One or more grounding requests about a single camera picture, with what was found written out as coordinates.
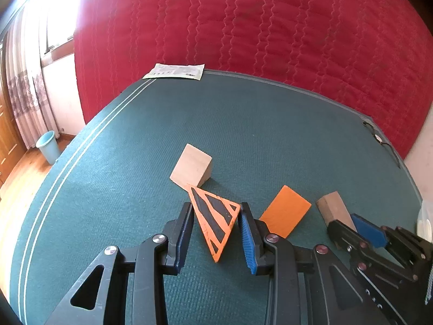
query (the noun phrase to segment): white wall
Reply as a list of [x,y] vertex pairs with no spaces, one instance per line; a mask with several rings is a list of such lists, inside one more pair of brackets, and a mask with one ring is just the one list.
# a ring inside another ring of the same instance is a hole
[[42,72],[59,132],[77,135],[85,123],[78,96],[74,54],[44,67]]
[[404,163],[423,199],[433,202],[433,105]]

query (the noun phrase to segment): blue trash can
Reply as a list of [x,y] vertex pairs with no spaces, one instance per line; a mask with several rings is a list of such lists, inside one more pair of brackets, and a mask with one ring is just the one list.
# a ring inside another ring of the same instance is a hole
[[36,148],[39,148],[50,165],[53,165],[60,156],[60,149],[54,137],[54,131],[49,131],[42,135],[36,142]]

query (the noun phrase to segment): window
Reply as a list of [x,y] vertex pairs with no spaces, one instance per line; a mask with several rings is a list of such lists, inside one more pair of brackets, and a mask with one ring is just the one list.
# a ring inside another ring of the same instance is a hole
[[46,52],[72,39],[80,0],[45,0],[47,5]]

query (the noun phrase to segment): wooden block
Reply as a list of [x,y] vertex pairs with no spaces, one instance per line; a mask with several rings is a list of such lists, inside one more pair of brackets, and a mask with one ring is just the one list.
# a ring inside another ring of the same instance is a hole
[[326,226],[331,221],[340,220],[346,226],[356,231],[352,218],[337,191],[324,195],[316,204],[325,220]]
[[187,190],[187,185],[200,187],[212,173],[212,158],[187,144],[170,175],[170,180]]
[[218,262],[241,206],[190,184],[187,191],[207,246]]
[[260,217],[271,233],[286,238],[304,217],[311,203],[288,186],[283,186]]

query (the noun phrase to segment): orange triangle block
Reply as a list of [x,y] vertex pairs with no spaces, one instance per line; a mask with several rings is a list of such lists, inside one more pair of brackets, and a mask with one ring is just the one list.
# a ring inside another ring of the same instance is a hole
[[214,261],[218,262],[241,206],[190,184],[186,190],[207,246]]

